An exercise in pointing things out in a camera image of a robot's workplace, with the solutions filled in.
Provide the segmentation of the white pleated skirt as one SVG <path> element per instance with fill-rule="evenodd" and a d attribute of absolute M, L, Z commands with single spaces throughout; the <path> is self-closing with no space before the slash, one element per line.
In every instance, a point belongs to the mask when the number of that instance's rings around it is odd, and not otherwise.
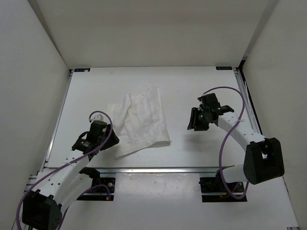
<path fill-rule="evenodd" d="M 143 94 L 127 94 L 122 103 L 109 104 L 107 114 L 119 143 L 109 151 L 116 159 L 148 148 L 171 144 L 163 109 L 162 96 L 157 86 Z"/>

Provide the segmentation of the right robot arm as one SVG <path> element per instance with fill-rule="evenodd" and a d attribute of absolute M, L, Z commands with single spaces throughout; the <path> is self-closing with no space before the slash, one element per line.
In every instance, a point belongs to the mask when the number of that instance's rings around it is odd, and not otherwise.
<path fill-rule="evenodd" d="M 221 106 L 214 93 L 198 98 L 199 107 L 191 110 L 188 129 L 206 131 L 215 124 L 231 136 L 245 152 L 241 165 L 222 167 L 215 185 L 220 191 L 227 191 L 234 182 L 259 184 L 284 176 L 281 143 L 276 138 L 267 138 L 242 121 L 234 109 Z"/>

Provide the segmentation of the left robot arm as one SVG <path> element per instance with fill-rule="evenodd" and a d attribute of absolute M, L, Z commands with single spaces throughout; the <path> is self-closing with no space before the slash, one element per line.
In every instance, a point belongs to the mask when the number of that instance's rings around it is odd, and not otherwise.
<path fill-rule="evenodd" d="M 112 125 L 95 120 L 79 135 L 63 166 L 43 176 L 22 200 L 22 223 L 37 230 L 56 230 L 69 206 L 86 192 L 101 187 L 100 172 L 88 167 L 101 151 L 119 143 Z"/>

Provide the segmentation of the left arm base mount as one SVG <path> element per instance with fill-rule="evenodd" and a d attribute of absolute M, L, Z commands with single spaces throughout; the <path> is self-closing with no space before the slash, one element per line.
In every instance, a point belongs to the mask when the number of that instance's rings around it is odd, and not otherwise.
<path fill-rule="evenodd" d="M 102 173 L 100 179 L 93 180 L 91 190 L 82 194 L 78 201 L 113 201 L 115 194 L 116 175 Z"/>

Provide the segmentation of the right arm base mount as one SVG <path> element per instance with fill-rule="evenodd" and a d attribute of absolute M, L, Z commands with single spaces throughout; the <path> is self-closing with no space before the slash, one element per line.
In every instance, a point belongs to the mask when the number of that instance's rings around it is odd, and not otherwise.
<path fill-rule="evenodd" d="M 226 190 L 219 171 L 214 176 L 201 176 L 199 181 L 203 203 L 247 202 L 247 197 L 233 198 Z"/>

